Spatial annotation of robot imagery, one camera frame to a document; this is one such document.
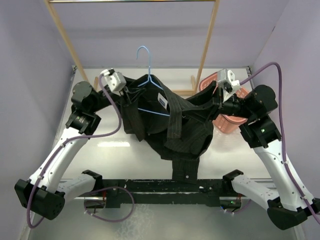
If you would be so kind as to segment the light blue wire hanger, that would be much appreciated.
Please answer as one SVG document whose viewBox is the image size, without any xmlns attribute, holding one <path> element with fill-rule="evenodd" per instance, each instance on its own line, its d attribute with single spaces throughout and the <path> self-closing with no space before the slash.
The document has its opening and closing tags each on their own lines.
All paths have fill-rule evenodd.
<svg viewBox="0 0 320 240">
<path fill-rule="evenodd" d="M 149 49 L 146 46 L 142 45 L 142 46 L 139 46 L 137 48 L 137 50 L 136 50 L 136 59 L 138 59 L 139 51 L 141 49 L 145 49 L 146 52 L 147 52 L 147 55 L 148 55 L 148 74 L 147 74 L 147 80 L 145 82 L 143 82 L 143 83 L 140 83 L 138 85 L 138 87 L 139 88 L 143 88 L 144 90 L 146 90 L 146 93 L 148 94 L 148 96 L 151 97 L 151 94 L 153 92 L 150 89 L 147 89 L 147 86 L 148 86 L 149 83 L 151 83 L 152 85 L 156 86 L 160 90 L 163 90 L 163 88 L 161 86 L 159 86 L 157 83 L 155 83 L 153 81 L 153 79 L 152 79 L 152 76 L 151 76 L 151 59 L 152 59 L 152 57 L 151 57 L 151 53 L 150 53 Z"/>
</svg>

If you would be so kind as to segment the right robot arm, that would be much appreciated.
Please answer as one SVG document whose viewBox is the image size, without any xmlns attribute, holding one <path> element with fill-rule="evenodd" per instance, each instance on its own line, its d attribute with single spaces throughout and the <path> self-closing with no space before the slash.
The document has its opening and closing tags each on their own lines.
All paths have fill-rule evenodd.
<svg viewBox="0 0 320 240">
<path fill-rule="evenodd" d="M 280 230 L 298 226 L 309 216 L 316 217 L 320 212 L 320 200 L 298 176 L 286 153 L 284 130 L 269 117 L 273 110 L 280 108 L 274 90 L 259 85 L 240 98 L 229 89 L 217 86 L 216 82 L 206 89 L 213 105 L 212 118 L 223 114 L 247 119 L 239 127 L 241 136 L 260 158 L 276 187 L 268 190 L 236 169 L 223 176 L 223 192 L 228 196 L 239 193 L 250 198 L 266 210 Z"/>
</svg>

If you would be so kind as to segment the dark pinstriped shirt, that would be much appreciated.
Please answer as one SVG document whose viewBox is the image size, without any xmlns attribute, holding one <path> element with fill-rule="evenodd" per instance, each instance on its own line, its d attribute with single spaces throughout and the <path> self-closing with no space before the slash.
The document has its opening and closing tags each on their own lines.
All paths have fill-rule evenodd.
<svg viewBox="0 0 320 240">
<path fill-rule="evenodd" d="M 138 87 L 147 77 L 146 74 L 138 79 L 126 77 L 126 86 Z M 124 131 L 146 141 L 161 159 L 172 162 L 172 180 L 195 184 L 200 157 L 213 139 L 214 126 L 209 116 L 216 84 L 183 98 L 155 75 L 151 77 L 162 90 L 149 83 L 151 97 L 142 87 L 142 94 L 134 103 L 119 105 Z M 158 93 L 167 99 L 167 109 L 158 102 Z"/>
</svg>

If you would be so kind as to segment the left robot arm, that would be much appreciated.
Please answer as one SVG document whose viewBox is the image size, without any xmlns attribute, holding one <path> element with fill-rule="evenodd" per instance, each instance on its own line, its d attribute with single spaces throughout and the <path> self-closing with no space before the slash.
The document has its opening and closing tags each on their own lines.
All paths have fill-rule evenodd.
<svg viewBox="0 0 320 240">
<path fill-rule="evenodd" d="M 63 210 L 65 203 L 82 195 L 98 196 L 109 190 L 118 190 L 119 186 L 107 186 L 102 175 L 85 170 L 78 177 L 61 182 L 66 169 L 89 139 L 111 136 L 120 127 L 110 133 L 95 135 L 101 118 L 96 114 L 108 106 L 120 113 L 117 103 L 120 94 L 112 91 L 111 86 L 95 91 L 87 82 L 80 82 L 73 88 L 72 112 L 59 141 L 53 147 L 41 166 L 27 179 L 19 179 L 14 190 L 27 214 L 35 213 L 42 219 L 53 220 Z"/>
</svg>

